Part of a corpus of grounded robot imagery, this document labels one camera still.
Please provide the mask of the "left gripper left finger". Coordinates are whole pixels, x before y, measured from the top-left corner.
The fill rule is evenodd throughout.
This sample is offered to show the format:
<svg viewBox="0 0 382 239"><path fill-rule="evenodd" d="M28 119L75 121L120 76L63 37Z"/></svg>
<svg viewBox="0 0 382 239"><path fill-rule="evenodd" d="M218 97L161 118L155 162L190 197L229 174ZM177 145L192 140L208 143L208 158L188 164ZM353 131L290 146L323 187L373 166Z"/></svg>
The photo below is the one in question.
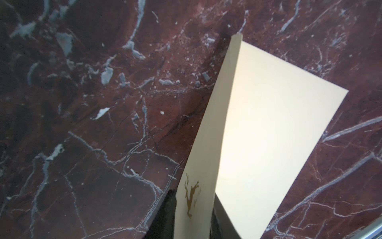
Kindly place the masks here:
<svg viewBox="0 0 382 239"><path fill-rule="evenodd" d="M143 239L174 238L175 212L177 206L176 192L176 189L168 191Z"/></svg>

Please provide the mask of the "manila paper envelope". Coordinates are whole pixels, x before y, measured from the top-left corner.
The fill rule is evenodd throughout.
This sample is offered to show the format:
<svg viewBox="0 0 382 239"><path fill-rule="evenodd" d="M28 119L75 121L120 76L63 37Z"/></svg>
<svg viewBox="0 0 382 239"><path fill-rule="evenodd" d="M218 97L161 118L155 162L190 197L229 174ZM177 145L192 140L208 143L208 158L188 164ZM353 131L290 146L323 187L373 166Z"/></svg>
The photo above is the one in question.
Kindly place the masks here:
<svg viewBox="0 0 382 239"><path fill-rule="evenodd" d="M259 239L348 91L232 36L177 189L176 239L206 239L215 198Z"/></svg>

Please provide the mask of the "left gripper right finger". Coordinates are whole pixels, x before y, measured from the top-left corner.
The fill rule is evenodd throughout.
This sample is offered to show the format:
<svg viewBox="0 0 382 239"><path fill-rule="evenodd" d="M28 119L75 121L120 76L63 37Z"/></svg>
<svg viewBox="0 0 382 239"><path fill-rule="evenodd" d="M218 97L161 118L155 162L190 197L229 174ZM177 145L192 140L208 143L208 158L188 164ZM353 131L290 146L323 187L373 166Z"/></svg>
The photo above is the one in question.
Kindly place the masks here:
<svg viewBox="0 0 382 239"><path fill-rule="evenodd" d="M241 239L216 194L211 217L210 239Z"/></svg>

